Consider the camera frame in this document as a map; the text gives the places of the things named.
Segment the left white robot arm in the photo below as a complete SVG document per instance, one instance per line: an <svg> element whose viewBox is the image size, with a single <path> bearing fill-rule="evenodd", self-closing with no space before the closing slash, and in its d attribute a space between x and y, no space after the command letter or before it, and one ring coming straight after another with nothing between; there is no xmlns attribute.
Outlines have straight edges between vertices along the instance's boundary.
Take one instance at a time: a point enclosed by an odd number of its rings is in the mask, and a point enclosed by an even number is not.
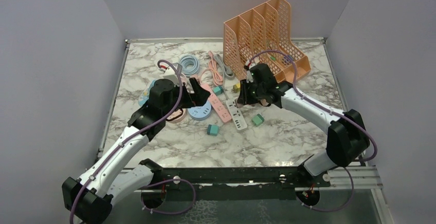
<svg viewBox="0 0 436 224"><path fill-rule="evenodd" d="M145 147L166 125L166 119L177 109L203 106L211 93L201 87L197 79L189 80L193 92L184 83L175 84L158 79L148 91L149 98L135 111L120 137L106 154L78 178L68 177L62 184L65 208L70 211L69 221L77 217L81 223L103 223L126 190L146 185L156 188L161 184L161 173L140 166L135 172L139 179L131 184L117 186L119 173L126 164Z"/></svg>

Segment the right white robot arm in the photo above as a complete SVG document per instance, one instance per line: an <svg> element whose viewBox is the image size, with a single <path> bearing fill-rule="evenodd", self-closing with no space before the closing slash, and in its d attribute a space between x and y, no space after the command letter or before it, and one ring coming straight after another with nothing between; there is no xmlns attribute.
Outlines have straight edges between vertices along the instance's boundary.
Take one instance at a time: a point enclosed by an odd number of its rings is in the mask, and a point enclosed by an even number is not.
<svg viewBox="0 0 436 224"><path fill-rule="evenodd" d="M343 111L304 95L288 81L277 82L268 65L260 63L240 81L239 105L266 102L298 114L327 135L326 148L298 166L297 181L310 186L317 176L337 167L347 167L370 145L359 112Z"/></svg>

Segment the green plug adapter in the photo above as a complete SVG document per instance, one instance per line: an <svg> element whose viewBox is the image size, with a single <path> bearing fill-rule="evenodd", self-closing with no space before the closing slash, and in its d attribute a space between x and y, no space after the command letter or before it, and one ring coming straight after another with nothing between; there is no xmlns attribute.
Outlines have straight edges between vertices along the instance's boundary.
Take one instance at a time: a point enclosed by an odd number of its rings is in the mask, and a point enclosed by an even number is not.
<svg viewBox="0 0 436 224"><path fill-rule="evenodd" d="M252 123L254 126L260 126L261 124L264 123L264 118L261 114L256 114L255 116L253 116L253 118L251 119Z"/></svg>

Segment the teal plug adapter front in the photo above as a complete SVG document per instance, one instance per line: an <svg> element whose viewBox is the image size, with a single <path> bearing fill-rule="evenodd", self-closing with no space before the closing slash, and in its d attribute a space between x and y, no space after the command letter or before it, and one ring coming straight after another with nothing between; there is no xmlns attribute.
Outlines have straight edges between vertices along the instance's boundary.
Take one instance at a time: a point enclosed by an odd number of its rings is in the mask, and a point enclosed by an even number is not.
<svg viewBox="0 0 436 224"><path fill-rule="evenodd" d="M217 125L209 124L207 127L207 134L210 136L217 136L219 134L220 127Z"/></svg>

